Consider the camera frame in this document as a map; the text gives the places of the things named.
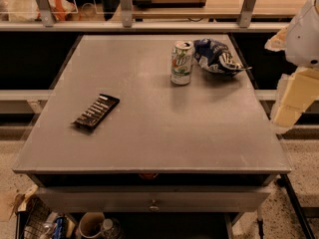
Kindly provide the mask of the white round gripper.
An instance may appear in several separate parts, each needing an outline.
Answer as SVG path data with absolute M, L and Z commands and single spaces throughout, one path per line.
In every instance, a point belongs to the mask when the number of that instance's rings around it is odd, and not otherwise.
M 307 0 L 289 23 L 267 40 L 264 48 L 285 51 L 286 60 L 297 70 L 283 75 L 277 86 L 272 123 L 293 127 L 319 97 L 319 0 Z

